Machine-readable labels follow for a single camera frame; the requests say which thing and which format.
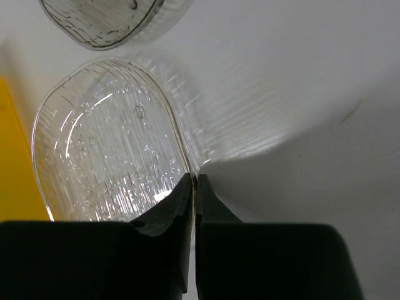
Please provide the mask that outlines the smoky grey glass plate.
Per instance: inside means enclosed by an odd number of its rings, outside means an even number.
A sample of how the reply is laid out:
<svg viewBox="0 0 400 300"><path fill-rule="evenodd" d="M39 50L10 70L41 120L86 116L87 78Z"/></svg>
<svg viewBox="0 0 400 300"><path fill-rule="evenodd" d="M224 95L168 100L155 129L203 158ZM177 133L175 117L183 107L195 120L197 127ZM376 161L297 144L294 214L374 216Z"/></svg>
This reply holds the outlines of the smoky grey glass plate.
<svg viewBox="0 0 400 300"><path fill-rule="evenodd" d="M187 0L45 0L46 16L80 46L106 51L134 40L149 43L171 30L190 8Z"/></svg>

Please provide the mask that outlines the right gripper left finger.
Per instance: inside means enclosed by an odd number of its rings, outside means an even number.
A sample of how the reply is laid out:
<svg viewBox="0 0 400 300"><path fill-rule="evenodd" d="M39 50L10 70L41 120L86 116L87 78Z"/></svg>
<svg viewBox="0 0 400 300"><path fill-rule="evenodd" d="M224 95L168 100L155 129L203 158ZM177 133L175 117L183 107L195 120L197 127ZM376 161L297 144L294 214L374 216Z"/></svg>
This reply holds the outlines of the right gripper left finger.
<svg viewBox="0 0 400 300"><path fill-rule="evenodd" d="M181 299L193 177L129 222L1 223L2 299Z"/></svg>

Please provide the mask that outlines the clear glass plate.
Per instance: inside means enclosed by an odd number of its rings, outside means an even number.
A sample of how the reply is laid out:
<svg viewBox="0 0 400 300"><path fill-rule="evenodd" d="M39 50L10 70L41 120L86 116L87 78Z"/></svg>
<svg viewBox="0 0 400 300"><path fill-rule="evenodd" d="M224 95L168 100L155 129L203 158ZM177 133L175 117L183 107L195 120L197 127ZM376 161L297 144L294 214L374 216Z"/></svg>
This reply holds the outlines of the clear glass plate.
<svg viewBox="0 0 400 300"><path fill-rule="evenodd" d="M48 92L31 157L52 221L132 221L193 171L165 89L122 57L89 61Z"/></svg>

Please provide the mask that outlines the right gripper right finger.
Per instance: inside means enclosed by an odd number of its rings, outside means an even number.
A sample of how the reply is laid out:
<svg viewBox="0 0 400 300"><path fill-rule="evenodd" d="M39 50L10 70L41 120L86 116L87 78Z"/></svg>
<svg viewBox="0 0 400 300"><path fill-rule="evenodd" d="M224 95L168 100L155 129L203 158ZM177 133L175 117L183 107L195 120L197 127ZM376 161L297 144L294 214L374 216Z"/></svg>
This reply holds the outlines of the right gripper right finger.
<svg viewBox="0 0 400 300"><path fill-rule="evenodd" d="M327 224L243 222L204 174L196 187L200 299L362 299L341 235Z"/></svg>

